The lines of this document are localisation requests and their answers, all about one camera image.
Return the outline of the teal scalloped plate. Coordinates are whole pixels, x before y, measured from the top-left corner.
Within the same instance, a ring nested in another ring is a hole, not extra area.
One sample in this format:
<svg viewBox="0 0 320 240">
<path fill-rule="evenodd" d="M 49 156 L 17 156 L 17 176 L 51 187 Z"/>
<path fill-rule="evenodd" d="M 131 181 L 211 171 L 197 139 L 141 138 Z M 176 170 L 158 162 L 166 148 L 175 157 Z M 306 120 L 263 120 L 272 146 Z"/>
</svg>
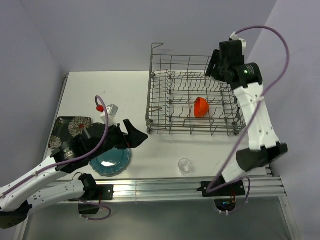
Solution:
<svg viewBox="0 0 320 240">
<path fill-rule="evenodd" d="M 132 151 L 113 148 L 90 161 L 89 165 L 99 175 L 113 177 L 121 174 L 131 163 Z"/>
</svg>

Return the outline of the orange plastic bowl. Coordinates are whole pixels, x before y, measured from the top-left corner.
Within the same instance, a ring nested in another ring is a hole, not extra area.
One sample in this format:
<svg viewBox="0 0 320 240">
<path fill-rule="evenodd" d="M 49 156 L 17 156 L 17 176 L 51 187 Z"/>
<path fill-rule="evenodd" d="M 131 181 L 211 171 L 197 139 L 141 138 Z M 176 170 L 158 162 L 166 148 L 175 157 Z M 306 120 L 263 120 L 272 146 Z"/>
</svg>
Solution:
<svg viewBox="0 0 320 240">
<path fill-rule="evenodd" d="M 202 97 L 197 97 L 194 102 L 193 114 L 196 118 L 203 118 L 209 111 L 209 104 L 207 100 Z"/>
</svg>

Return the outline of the clear drinking glass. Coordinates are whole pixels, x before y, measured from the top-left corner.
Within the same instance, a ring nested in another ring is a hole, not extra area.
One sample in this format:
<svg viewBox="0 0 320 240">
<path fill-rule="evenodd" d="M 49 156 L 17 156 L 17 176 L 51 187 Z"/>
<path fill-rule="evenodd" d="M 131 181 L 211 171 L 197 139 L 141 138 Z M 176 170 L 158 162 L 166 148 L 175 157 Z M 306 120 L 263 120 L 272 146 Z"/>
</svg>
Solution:
<svg viewBox="0 0 320 240">
<path fill-rule="evenodd" d="M 178 170 L 181 174 L 189 174 L 192 171 L 192 161 L 183 158 L 178 162 Z"/>
</svg>

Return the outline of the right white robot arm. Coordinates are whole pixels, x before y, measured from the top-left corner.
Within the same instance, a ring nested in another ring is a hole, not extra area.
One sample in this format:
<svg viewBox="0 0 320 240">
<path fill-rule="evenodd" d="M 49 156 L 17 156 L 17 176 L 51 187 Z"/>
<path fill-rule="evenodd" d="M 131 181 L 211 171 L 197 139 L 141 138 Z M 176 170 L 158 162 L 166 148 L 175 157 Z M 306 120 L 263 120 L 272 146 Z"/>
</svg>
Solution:
<svg viewBox="0 0 320 240">
<path fill-rule="evenodd" d="M 205 74 L 230 85 L 243 113 L 248 134 L 248 148 L 232 150 L 235 159 L 220 171 L 217 191 L 229 194 L 233 181 L 245 177 L 252 170 L 262 168 L 288 152 L 273 128 L 265 98 L 264 83 L 259 66 L 245 63 L 241 40 L 228 40 L 214 50 Z"/>
</svg>

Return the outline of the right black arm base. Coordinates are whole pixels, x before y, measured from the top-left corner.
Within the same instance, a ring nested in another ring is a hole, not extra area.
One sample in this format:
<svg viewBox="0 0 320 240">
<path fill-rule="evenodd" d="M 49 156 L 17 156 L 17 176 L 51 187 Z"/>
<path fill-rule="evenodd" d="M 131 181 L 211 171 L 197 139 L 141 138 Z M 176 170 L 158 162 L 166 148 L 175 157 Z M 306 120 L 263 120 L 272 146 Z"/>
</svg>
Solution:
<svg viewBox="0 0 320 240">
<path fill-rule="evenodd" d="M 208 197 L 231 197 L 231 196 L 244 196 L 246 194 L 243 181 L 238 181 L 236 183 L 224 186 L 216 191 L 207 193 L 207 188 L 210 181 L 201 181 L 200 187 L 196 189 L 197 192 L 201 192 L 204 198 Z"/>
</svg>

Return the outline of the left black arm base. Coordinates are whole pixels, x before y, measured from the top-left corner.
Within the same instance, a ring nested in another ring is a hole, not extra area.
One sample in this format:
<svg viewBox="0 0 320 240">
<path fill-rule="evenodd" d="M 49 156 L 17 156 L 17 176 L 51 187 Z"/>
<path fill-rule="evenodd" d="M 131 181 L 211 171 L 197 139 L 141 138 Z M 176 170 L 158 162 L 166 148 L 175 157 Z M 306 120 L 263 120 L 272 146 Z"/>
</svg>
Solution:
<svg viewBox="0 0 320 240">
<path fill-rule="evenodd" d="M 100 221 L 110 217 L 112 211 L 106 206 L 103 201 L 111 201 L 114 194 L 114 185 L 98 185 L 97 192 L 93 195 L 93 198 L 90 201 L 97 201 L 95 204 L 86 203 L 80 201 L 78 203 L 78 213 L 81 217 L 91 220 L 91 221 Z M 106 210 L 107 215 L 104 217 L 97 217 L 97 214 L 100 210 Z"/>
</svg>

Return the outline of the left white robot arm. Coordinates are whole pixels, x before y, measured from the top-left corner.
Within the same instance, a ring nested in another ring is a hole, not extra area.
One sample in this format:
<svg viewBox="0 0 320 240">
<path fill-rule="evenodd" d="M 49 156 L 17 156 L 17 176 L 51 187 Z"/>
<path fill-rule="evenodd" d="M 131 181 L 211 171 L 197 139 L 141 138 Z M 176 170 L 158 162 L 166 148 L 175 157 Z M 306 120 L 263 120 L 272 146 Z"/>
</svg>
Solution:
<svg viewBox="0 0 320 240">
<path fill-rule="evenodd" d="M 9 229 L 22 223 L 37 210 L 64 201 L 89 201 L 96 197 L 98 186 L 91 174 L 62 185 L 47 185 L 83 168 L 100 155 L 112 150 L 134 149 L 148 139 L 128 119 L 120 125 L 94 123 L 81 134 L 62 143 L 39 166 L 0 189 L 0 227 Z"/>
</svg>

